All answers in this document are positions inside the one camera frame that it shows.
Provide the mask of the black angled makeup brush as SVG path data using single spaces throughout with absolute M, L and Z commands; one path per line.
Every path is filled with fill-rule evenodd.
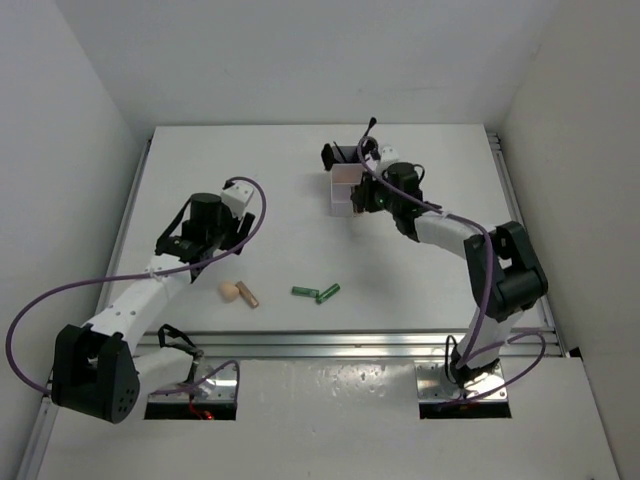
M 369 119 L 368 126 L 363 134 L 363 137 L 359 141 L 360 147 L 364 148 L 366 146 L 366 144 L 368 143 L 368 137 L 370 136 L 371 130 L 376 126 L 377 123 L 378 123 L 378 120 L 375 116 L 372 116 Z

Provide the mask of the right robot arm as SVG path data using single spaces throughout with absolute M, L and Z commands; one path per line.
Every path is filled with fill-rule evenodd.
M 386 211 L 405 237 L 466 262 L 476 313 L 445 367 L 449 381 L 463 387 L 497 365 L 514 325 L 546 295 L 548 280 L 522 224 L 509 221 L 489 231 L 424 202 L 421 181 L 417 166 L 407 162 L 381 173 L 366 166 L 351 200 L 357 212 Z

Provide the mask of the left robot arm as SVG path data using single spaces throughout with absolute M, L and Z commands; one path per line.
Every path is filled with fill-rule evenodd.
M 83 325 L 61 330 L 54 349 L 54 404 L 118 424 L 139 398 L 194 381 L 203 353 L 182 331 L 163 325 L 156 352 L 137 356 L 135 350 L 172 298 L 195 282 L 205 261 L 248 237 L 253 194 L 251 185 L 235 182 L 218 194 L 191 195 L 158 237 L 141 278 Z

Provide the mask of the green lip balm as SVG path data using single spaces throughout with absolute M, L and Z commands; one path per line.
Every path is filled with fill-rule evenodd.
M 315 299 L 319 296 L 320 292 L 317 289 L 313 289 L 313 288 L 293 286 L 291 288 L 291 294 L 294 296 Z
M 318 305 L 321 305 L 325 303 L 327 300 L 329 300 L 331 297 L 336 295 L 340 290 L 341 290 L 341 286 L 338 283 L 334 283 L 324 291 L 320 292 L 317 295 L 315 301 Z

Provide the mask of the rose gold lipstick tube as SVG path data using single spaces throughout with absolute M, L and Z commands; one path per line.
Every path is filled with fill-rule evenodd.
M 244 282 L 239 281 L 235 284 L 235 286 L 238 289 L 239 295 L 252 309 L 256 309 L 259 306 L 258 299 Z

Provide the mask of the beige makeup sponge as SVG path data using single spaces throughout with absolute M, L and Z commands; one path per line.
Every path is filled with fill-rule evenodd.
M 230 282 L 221 282 L 218 292 L 225 303 L 234 302 L 240 296 L 239 288 Z

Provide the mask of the black fan makeup brush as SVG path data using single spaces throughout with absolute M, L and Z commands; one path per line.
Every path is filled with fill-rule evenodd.
M 321 150 L 321 160 L 326 172 L 330 172 L 332 168 L 336 164 L 343 164 L 340 162 L 336 162 L 336 159 L 339 155 L 334 149 L 334 145 L 330 143 L 326 143 Z

